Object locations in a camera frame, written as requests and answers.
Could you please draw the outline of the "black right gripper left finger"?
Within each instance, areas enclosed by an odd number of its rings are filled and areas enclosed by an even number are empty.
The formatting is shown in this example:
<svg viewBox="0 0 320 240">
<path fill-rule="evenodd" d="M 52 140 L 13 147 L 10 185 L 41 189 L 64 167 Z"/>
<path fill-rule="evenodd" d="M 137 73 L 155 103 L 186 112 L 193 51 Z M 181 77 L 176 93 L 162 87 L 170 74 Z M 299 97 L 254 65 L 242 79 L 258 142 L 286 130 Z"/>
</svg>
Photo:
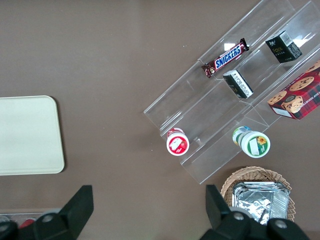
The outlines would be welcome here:
<svg viewBox="0 0 320 240">
<path fill-rule="evenodd" d="M 18 230 L 18 240 L 76 240 L 94 211 L 93 187 L 83 185 L 58 213 Z"/>
</svg>

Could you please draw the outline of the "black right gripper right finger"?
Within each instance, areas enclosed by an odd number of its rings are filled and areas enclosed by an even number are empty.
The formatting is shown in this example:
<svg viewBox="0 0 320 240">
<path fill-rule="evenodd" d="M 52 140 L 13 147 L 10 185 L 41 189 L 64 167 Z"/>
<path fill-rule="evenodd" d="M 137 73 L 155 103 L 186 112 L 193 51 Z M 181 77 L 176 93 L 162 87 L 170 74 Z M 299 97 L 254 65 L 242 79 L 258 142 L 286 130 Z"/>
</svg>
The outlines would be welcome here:
<svg viewBox="0 0 320 240">
<path fill-rule="evenodd" d="M 272 218 L 262 225 L 240 211 L 231 211 L 217 187 L 206 186 L 205 209 L 211 228 L 202 240 L 308 240 L 294 222 Z"/>
</svg>

